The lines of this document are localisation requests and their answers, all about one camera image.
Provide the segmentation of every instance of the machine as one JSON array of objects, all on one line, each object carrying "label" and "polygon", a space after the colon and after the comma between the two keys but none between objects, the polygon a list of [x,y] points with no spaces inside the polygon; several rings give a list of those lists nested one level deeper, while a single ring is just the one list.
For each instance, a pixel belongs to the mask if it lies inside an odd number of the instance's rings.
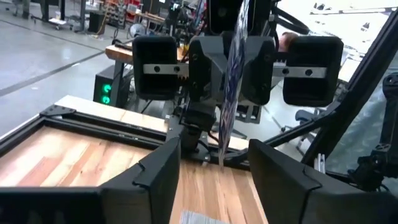
[{"label": "machine", "polygon": [[[138,96],[147,100],[170,100],[181,86],[188,90],[189,101],[174,109],[167,134],[54,105],[1,139],[0,154],[4,154],[46,125],[154,152],[99,187],[0,188],[0,222],[169,223],[180,160],[219,163],[218,147],[208,144],[206,135],[217,140],[209,131],[215,122],[215,108],[222,103],[230,31],[236,21],[230,7],[238,7],[240,3],[238,0],[224,3],[208,0],[211,11],[224,10],[225,14],[219,20],[214,18],[217,14],[207,12],[205,32],[208,35],[192,39],[189,65],[177,63],[172,37],[137,37],[134,40]],[[270,14],[264,16],[261,14],[264,11]],[[276,38],[274,21],[278,21],[275,12],[278,9],[274,1],[251,1],[239,103],[266,104],[272,76],[283,76],[286,103],[331,104],[343,43],[336,37],[300,37],[292,43],[288,53],[277,53],[273,39]],[[270,224],[396,222],[397,198],[386,191],[375,191],[383,187],[384,177],[397,177],[395,125],[383,126],[381,145],[370,156],[360,158],[356,170],[346,175],[332,174],[324,171],[322,164],[335,146],[336,138],[341,137],[369,97],[369,90],[381,79],[398,49],[397,37],[398,14],[395,12],[354,74],[356,78],[344,98],[338,100],[338,105],[333,102],[321,118],[286,131],[268,140],[267,144],[252,139],[246,150],[228,149],[223,164],[252,172]],[[397,75],[387,77],[383,84],[389,108],[385,117],[393,118],[395,124]],[[286,139],[320,127],[322,130],[302,162],[274,149]]]}]

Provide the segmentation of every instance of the factory floor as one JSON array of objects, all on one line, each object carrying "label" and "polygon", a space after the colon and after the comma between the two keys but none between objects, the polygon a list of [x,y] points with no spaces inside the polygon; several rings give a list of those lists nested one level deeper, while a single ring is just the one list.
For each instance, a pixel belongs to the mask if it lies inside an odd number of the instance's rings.
[{"label": "factory floor", "polygon": [[[105,35],[96,39],[69,29],[56,30],[40,21],[35,24],[33,20],[14,17],[11,11],[5,10],[9,6],[0,3],[0,135],[65,95],[92,100],[95,75],[114,64],[103,52],[111,44],[112,27],[107,26]],[[40,15],[38,6],[31,6],[30,10]],[[118,38],[125,40],[126,32],[119,31]],[[301,108],[284,103],[282,85],[272,90],[260,124],[237,121],[235,129],[249,139],[266,140],[279,134],[285,125],[298,125],[295,112]],[[161,105],[161,102],[153,103],[147,113],[160,111]],[[301,153],[295,148],[297,142],[293,140],[279,150],[301,159]]]}]

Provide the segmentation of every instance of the office chair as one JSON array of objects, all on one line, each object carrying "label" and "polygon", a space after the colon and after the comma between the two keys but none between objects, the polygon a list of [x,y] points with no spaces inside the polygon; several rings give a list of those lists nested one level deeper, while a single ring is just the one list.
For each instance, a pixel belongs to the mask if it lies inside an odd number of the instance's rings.
[{"label": "office chair", "polygon": [[[320,109],[320,108],[315,108],[315,111],[313,113],[308,112],[306,110],[298,110],[295,114],[295,120],[300,122],[300,125],[302,125],[303,123],[306,123],[310,120],[312,120],[314,117],[318,116],[320,113],[324,112],[324,109]],[[292,129],[293,127],[291,126],[284,126],[283,128],[281,128],[280,130],[282,132],[285,132],[286,129]],[[301,151],[301,145],[304,142],[304,140],[308,139],[308,141],[312,142],[315,139],[315,136],[317,135],[319,129],[313,130],[303,136],[300,137],[300,141],[298,142],[298,144],[296,145],[296,149]]]}]

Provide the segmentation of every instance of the green light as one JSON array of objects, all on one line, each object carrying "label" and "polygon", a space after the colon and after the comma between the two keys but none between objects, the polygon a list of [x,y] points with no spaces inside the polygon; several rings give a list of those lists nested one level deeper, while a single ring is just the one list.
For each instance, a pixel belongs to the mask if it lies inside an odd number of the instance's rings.
[{"label": "green light", "polygon": [[110,101],[111,101],[111,99],[109,99],[109,97],[107,97],[107,96],[102,97],[102,103],[108,104]]},{"label": "green light", "polygon": [[111,91],[111,89],[112,89],[112,86],[109,85],[109,84],[105,84],[105,85],[102,86],[102,90],[103,90],[105,93],[109,93],[109,91]]}]

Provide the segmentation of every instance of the wooden board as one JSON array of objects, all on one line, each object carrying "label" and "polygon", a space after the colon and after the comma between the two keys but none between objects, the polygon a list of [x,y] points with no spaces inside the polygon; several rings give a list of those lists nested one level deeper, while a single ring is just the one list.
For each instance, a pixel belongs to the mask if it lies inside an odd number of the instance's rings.
[{"label": "wooden board", "polygon": [[[130,50],[122,49],[116,47],[115,45],[110,45],[105,48],[105,54],[109,59],[117,60],[122,63],[127,63],[132,65],[132,52]],[[183,49],[177,49],[177,60],[183,58]]]},{"label": "wooden board", "polygon": [[[158,131],[164,120],[66,96],[58,105]],[[232,138],[230,146],[247,147]],[[0,158],[0,186],[96,186],[134,165],[150,151],[52,128],[42,128]],[[184,210],[226,223],[267,223],[251,174],[182,161],[170,223]]]}]

